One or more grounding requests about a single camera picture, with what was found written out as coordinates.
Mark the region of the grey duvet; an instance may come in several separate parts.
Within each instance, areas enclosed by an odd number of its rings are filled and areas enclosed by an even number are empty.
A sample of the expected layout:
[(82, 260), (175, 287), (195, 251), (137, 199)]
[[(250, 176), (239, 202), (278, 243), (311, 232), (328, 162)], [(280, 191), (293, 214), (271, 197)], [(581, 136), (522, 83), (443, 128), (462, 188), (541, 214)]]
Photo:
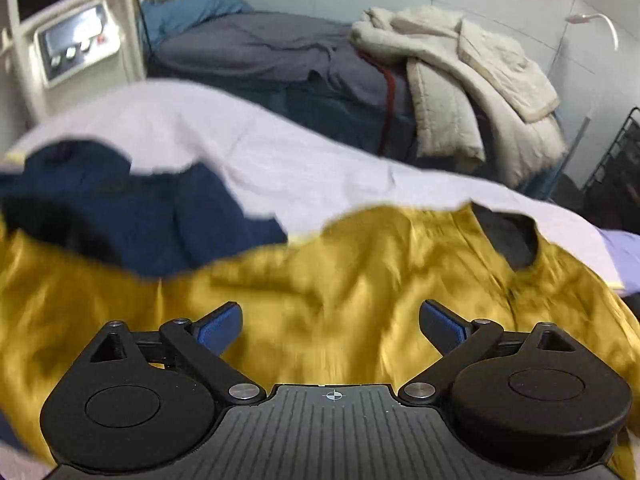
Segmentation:
[(277, 84), (325, 84), (359, 103), (407, 113), (405, 72), (360, 53), (352, 26), (311, 16), (256, 12), (226, 15), (163, 41), (152, 67), (183, 78), (220, 77)]

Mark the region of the golden yellow satin jacket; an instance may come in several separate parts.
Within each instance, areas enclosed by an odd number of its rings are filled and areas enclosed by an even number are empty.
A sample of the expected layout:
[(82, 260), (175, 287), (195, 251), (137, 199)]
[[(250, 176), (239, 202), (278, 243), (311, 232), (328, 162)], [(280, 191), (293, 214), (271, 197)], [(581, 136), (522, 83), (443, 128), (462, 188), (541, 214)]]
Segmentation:
[[(503, 328), (437, 404), (399, 389), (442, 355), (424, 301)], [(160, 326), (227, 302), (225, 404)], [(376, 207), (303, 244), (142, 280), (1, 239), (1, 411), (57, 479), (634, 479), (639, 322), (531, 218)]]

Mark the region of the beige quilted coat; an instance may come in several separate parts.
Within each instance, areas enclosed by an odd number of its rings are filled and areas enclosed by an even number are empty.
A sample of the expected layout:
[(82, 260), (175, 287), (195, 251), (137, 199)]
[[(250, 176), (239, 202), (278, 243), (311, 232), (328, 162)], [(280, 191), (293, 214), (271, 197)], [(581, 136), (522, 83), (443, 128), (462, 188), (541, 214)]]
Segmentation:
[(510, 188), (565, 156), (559, 96), (515, 39), (437, 6), (370, 8), (349, 39), (378, 62), (405, 64), (418, 156), (466, 174), (491, 164)]

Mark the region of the blue pillow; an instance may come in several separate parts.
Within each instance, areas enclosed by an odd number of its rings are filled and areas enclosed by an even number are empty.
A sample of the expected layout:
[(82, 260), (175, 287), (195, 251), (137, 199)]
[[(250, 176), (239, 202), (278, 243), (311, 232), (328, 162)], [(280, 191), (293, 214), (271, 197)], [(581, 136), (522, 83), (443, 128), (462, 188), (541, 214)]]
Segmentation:
[(144, 0), (138, 16), (138, 31), (145, 52), (165, 40), (214, 18), (252, 13), (245, 0)]

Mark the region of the white machine with control panel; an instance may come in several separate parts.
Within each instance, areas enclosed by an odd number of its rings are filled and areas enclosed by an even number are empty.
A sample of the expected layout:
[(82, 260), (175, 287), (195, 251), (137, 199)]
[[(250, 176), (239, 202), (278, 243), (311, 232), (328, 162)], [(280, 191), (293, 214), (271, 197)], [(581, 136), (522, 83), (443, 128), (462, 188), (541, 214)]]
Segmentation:
[(35, 125), (145, 78), (140, 0), (6, 0), (2, 52)]

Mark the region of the light pink bed sheet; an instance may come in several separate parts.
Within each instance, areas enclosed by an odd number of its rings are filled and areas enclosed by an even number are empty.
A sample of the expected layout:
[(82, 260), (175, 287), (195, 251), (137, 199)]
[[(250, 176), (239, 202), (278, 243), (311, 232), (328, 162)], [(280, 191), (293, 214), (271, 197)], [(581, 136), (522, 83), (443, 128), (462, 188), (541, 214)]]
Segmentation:
[(601, 234), (574, 212), (498, 183), (375, 157), (200, 84), (152, 80), (116, 88), (35, 126), (6, 159), (21, 162), (66, 138), (102, 142), (127, 156), (138, 174), (206, 162), (245, 212), (275, 216), (295, 237), (374, 204), (450, 210), (473, 202), (525, 214), (546, 240), (612, 289), (623, 287)]

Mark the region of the navy blue garment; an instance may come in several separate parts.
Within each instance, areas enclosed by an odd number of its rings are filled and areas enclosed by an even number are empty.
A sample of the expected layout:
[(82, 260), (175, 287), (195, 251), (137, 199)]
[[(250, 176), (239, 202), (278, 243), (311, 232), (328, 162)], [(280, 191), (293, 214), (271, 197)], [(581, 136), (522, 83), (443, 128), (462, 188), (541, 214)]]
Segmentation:
[(20, 170), (2, 170), (1, 214), (10, 232), (167, 278), (259, 246), (282, 244), (276, 219), (247, 217), (202, 162), (140, 176), (108, 146), (50, 144)]

